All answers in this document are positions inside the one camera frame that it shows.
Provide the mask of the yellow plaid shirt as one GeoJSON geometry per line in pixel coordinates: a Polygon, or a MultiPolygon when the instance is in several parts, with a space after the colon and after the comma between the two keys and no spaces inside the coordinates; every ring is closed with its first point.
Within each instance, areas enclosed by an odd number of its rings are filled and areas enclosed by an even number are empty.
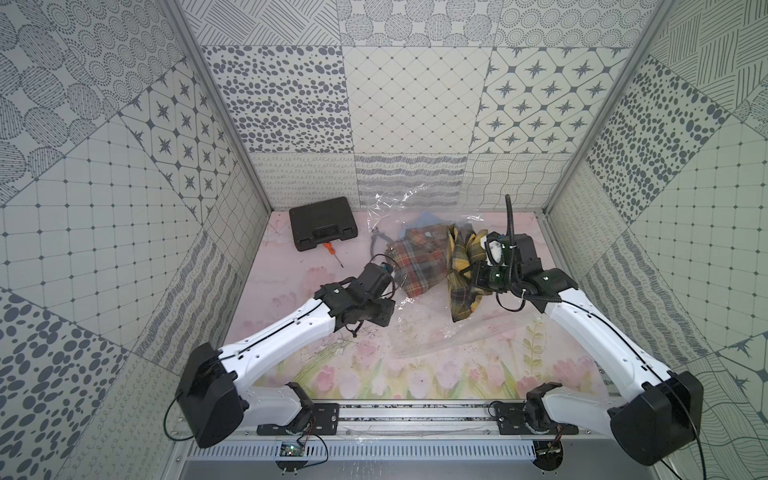
{"type": "Polygon", "coordinates": [[[466,320],[478,308],[482,298],[491,294],[471,284],[470,267],[486,261],[483,240],[487,229],[475,231],[471,224],[451,224],[447,227],[448,269],[447,284],[450,295],[450,313],[454,323],[466,320]]]}

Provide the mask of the clear plastic vacuum bag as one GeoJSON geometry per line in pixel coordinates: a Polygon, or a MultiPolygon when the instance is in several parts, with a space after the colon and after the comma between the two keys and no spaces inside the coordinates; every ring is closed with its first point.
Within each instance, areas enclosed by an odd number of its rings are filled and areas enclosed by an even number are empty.
{"type": "Polygon", "coordinates": [[[367,193],[372,257],[394,268],[397,305],[389,334],[394,354],[412,359],[511,333],[541,319],[531,305],[476,286],[473,268],[485,261],[485,239],[526,233],[523,212],[443,204],[425,185],[367,193]]]}

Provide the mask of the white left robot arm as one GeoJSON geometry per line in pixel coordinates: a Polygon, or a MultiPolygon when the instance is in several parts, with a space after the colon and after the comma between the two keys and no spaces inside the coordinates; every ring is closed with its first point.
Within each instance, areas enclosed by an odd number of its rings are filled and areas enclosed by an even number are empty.
{"type": "Polygon", "coordinates": [[[196,347],[175,393],[190,438],[198,447],[210,448],[242,426],[305,431],[314,403],[298,383],[280,387],[254,383],[296,351],[353,324],[388,326],[395,305],[389,297],[356,300],[336,286],[318,291],[292,314],[250,338],[219,349],[208,342],[196,347]]]}

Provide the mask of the red plaid shirt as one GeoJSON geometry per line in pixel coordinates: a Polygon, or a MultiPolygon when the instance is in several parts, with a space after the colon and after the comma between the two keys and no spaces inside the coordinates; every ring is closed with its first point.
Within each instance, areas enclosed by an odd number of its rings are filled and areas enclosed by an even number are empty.
{"type": "Polygon", "coordinates": [[[448,226],[407,229],[401,239],[388,244],[386,254],[397,263],[397,281],[405,295],[416,298],[447,275],[448,226]]]}

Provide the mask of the light blue shirt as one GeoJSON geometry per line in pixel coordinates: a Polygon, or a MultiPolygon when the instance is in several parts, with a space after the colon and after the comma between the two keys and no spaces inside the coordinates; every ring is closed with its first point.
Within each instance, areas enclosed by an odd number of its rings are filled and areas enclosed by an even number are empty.
{"type": "Polygon", "coordinates": [[[438,217],[432,212],[424,211],[412,222],[412,227],[425,228],[443,223],[444,220],[442,218],[438,217]]]}

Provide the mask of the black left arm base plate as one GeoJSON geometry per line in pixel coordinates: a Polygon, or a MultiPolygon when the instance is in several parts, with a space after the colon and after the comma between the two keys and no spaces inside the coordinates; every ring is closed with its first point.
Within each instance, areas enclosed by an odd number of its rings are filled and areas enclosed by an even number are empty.
{"type": "Polygon", "coordinates": [[[298,417],[286,426],[274,424],[257,427],[259,436],[289,436],[312,431],[313,434],[335,435],[338,429],[340,405],[338,403],[314,403],[311,408],[303,407],[298,417]]]}

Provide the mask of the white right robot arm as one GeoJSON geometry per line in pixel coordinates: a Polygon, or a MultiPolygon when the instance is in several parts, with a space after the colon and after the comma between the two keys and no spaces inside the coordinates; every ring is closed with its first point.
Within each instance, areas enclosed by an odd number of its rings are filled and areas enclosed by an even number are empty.
{"type": "Polygon", "coordinates": [[[676,373],[605,319],[577,283],[560,269],[526,275],[518,266],[481,261],[470,267],[473,286],[511,293],[566,330],[618,390],[619,400],[596,400],[561,382],[526,395],[526,426],[545,433],[570,424],[612,438],[634,461],[652,466],[699,444],[704,389],[691,373],[676,373]]]}

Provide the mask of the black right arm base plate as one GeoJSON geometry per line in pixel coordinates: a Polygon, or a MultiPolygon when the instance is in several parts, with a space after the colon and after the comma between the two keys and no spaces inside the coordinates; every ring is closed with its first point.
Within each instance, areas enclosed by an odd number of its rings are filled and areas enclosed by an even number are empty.
{"type": "Polygon", "coordinates": [[[535,418],[525,402],[492,401],[487,407],[496,422],[500,435],[578,435],[579,428],[567,423],[556,423],[547,415],[535,418]]]}

